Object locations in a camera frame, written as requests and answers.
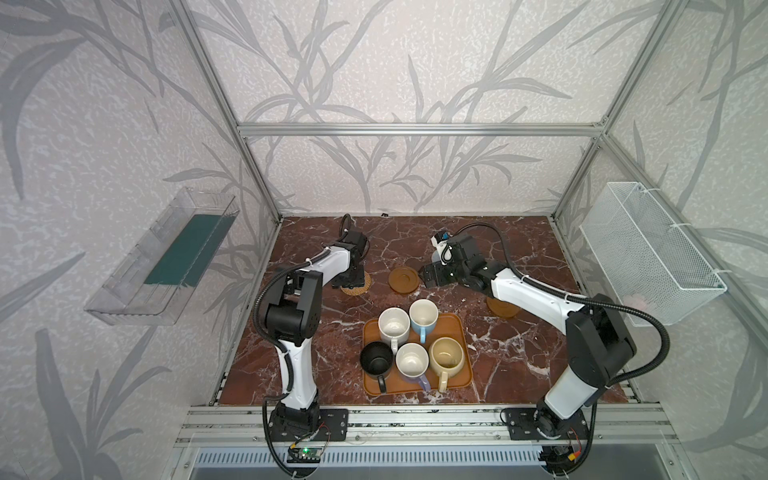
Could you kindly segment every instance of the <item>purple mug handle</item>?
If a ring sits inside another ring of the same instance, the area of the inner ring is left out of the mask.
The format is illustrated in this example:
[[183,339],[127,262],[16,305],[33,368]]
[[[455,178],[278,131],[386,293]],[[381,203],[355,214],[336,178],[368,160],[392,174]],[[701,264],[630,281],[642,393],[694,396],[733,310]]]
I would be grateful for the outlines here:
[[429,385],[429,380],[427,380],[427,375],[421,375],[419,377],[419,385],[422,386],[425,392],[432,390],[432,386]]

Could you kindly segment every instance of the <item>leaf pattern wallpaper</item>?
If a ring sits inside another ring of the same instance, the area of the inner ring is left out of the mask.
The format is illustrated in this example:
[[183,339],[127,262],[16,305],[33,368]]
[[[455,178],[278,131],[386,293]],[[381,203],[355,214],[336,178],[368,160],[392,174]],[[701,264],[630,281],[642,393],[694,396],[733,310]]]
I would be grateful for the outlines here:
[[[589,123],[662,2],[189,3],[240,122]],[[588,139],[249,142],[288,213],[546,214]]]
[[[0,478],[156,478],[274,231],[164,2],[0,1]],[[83,308],[182,186],[240,215],[172,327]]]
[[[611,134],[768,306],[768,2],[691,1]],[[558,224],[591,292],[610,287],[578,226],[607,181],[598,156]],[[633,328],[641,353],[650,329]],[[722,299],[670,327],[666,364],[637,379],[660,400],[702,479],[768,468],[768,355]],[[646,358],[634,361],[640,365]]]

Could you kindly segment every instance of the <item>orange serving tray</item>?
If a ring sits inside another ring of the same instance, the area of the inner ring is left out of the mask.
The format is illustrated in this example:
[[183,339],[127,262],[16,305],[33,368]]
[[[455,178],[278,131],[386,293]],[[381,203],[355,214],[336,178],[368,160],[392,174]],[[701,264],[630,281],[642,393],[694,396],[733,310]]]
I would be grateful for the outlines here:
[[[466,361],[464,362],[464,368],[461,372],[448,380],[448,388],[460,389],[466,387],[472,382],[472,366],[469,365],[469,354],[467,352],[467,342],[464,340],[464,326],[461,319],[455,313],[441,313],[437,319],[437,325],[435,329],[427,335],[424,348],[429,351],[429,346],[432,342],[443,336],[449,336],[456,340],[464,349],[464,355]],[[362,344],[368,345],[371,342],[381,340],[379,335],[379,320],[372,319],[366,322],[362,330]],[[408,337],[408,343],[419,343],[419,335],[411,329],[411,333]],[[379,383],[372,377],[362,373],[362,386],[366,393],[370,396],[379,396]],[[439,386],[439,379],[432,369],[427,369],[427,380],[433,390],[437,390]],[[386,377],[386,395],[392,393],[407,393],[407,392],[420,392],[422,387],[418,383],[406,382],[402,379],[397,366],[393,366]]]

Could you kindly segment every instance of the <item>blue mug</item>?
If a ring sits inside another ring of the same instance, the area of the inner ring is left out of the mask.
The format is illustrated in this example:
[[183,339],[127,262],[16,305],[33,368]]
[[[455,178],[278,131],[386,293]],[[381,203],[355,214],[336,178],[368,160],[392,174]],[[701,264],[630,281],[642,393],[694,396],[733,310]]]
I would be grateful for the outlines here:
[[411,317],[411,327],[419,334],[419,342],[426,343],[427,335],[432,333],[437,325],[440,312],[431,300],[422,298],[411,304],[408,315]]
[[418,343],[406,343],[397,350],[395,364],[400,371],[403,380],[410,383],[418,383],[425,392],[432,389],[427,380],[427,368],[429,368],[429,354]]

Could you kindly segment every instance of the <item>red marble tabletop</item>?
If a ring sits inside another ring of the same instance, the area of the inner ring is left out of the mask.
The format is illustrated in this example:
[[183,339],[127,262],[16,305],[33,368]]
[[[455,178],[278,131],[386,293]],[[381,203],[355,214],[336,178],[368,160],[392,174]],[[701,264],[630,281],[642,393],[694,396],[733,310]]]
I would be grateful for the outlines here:
[[[513,319],[493,316],[480,293],[461,286],[421,287],[409,295],[387,284],[389,271],[407,265],[418,270],[430,262],[429,238],[441,228],[455,232],[472,221],[493,223],[507,236],[512,259],[523,273],[553,286],[577,292],[576,282],[546,217],[357,217],[356,228],[370,240],[365,259],[373,283],[368,292],[348,296],[326,285],[323,313],[313,337],[314,376],[323,405],[369,403],[536,403],[568,364],[564,336],[553,326],[522,310]],[[339,218],[290,217],[283,222],[266,278],[279,263],[298,263],[335,240]],[[484,228],[468,230],[487,258],[503,261],[501,244]],[[443,312],[461,317],[474,379],[463,389],[446,393],[404,393],[368,396],[362,388],[359,353],[362,326],[385,309],[407,311],[420,298],[429,298]],[[222,405],[256,405],[265,394],[280,391],[275,349],[251,325],[245,330],[224,385]],[[618,387],[603,402],[626,402]]]

